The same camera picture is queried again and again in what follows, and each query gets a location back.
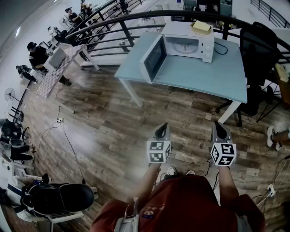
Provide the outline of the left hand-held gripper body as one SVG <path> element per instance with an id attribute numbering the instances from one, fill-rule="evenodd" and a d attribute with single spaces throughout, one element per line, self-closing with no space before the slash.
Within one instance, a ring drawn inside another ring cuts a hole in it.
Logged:
<path id="1" fill-rule="evenodd" d="M 165 163 L 171 155 L 170 137 L 151 137 L 146 143 L 146 154 L 149 163 Z"/>

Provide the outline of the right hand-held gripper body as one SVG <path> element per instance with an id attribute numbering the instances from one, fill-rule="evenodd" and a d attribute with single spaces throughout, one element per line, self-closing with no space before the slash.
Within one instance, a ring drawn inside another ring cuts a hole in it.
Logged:
<path id="1" fill-rule="evenodd" d="M 231 166 L 236 159 L 236 144 L 213 143 L 210 155 L 216 166 Z"/>

